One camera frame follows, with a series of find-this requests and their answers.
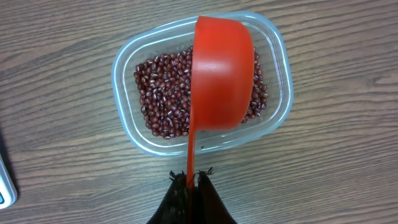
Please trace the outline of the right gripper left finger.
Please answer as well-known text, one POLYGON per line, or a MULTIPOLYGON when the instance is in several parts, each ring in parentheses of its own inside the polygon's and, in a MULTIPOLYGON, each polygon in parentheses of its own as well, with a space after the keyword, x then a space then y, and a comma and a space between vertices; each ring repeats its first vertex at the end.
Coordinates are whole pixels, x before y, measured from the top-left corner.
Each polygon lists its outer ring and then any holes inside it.
POLYGON ((188 223, 188 195, 187 175, 170 171, 172 181, 158 209, 147 224, 186 224, 188 223))

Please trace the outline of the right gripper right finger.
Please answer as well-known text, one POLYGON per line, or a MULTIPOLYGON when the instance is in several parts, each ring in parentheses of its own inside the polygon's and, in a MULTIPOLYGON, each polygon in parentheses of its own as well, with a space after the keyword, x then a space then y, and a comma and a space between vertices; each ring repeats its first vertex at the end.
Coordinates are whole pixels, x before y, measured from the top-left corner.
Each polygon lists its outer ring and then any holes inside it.
POLYGON ((194 188, 192 223, 237 224, 209 178, 213 168, 198 172, 198 186, 194 188))

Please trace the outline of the red measuring scoop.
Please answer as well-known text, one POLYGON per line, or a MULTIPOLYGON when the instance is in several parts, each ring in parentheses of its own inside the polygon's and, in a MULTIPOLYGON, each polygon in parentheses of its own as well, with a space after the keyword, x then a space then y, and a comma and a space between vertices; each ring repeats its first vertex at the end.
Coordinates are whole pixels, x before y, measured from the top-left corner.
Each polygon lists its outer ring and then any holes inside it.
POLYGON ((251 99, 254 46, 238 21, 200 16, 192 56, 187 187, 194 188, 198 130, 224 130, 243 120, 251 99))

